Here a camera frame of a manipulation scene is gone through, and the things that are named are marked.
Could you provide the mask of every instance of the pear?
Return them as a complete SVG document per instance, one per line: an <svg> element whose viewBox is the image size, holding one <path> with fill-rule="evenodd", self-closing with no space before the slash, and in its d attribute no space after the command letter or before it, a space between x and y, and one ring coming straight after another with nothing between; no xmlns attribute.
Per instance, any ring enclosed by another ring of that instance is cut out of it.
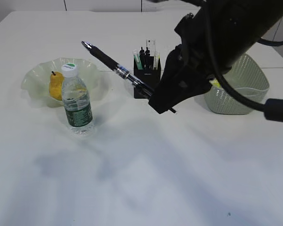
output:
<svg viewBox="0 0 283 226"><path fill-rule="evenodd" d="M49 83L49 94L56 100L62 100L62 84L64 77L60 72L52 72Z"/></svg>

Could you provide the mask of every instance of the bottle label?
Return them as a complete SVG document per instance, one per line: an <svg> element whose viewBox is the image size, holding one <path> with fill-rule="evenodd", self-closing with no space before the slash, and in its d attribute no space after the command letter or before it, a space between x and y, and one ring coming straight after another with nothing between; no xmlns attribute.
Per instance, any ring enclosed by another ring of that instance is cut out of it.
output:
<svg viewBox="0 0 283 226"><path fill-rule="evenodd" d="M73 127L85 126L93 119L90 103L88 104L88 106L78 111L68 111L66 109L65 111L68 122Z"/></svg>

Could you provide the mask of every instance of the pen holder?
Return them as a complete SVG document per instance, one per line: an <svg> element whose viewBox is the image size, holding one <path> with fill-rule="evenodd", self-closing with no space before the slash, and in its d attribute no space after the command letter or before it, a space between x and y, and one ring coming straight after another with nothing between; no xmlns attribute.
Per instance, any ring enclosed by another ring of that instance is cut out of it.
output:
<svg viewBox="0 0 283 226"><path fill-rule="evenodd" d="M150 60L150 65L153 65L154 57L150 56L149 60ZM160 59L158 61L157 70L150 70L150 69L139 70L134 60L134 75L137 78L139 78L141 81L146 83L148 86L152 88L156 88L156 86L160 82L160 77L161 77ZM145 99L142 95L140 95L140 93L135 88L134 88L134 98L135 99Z"/></svg>

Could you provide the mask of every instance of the basket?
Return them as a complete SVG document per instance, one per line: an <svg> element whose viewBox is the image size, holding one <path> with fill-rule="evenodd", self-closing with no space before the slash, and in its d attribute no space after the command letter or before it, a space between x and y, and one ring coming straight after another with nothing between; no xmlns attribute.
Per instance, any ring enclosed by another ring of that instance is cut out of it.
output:
<svg viewBox="0 0 283 226"><path fill-rule="evenodd" d="M269 90L265 74L247 54L243 54L224 77L237 92L255 102L261 103ZM204 94L211 111L218 114L249 114L253 111L234 100L215 82L211 83L211 90Z"/></svg>

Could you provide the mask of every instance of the water bottle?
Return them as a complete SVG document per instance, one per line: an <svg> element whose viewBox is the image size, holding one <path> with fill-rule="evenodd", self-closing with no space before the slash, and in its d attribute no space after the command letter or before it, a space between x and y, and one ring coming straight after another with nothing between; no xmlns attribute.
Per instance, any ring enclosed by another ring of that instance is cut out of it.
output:
<svg viewBox="0 0 283 226"><path fill-rule="evenodd" d="M69 129L75 134L86 135L93 130L93 116L87 87L79 77L75 64L62 66L64 81L62 101L69 123Z"/></svg>

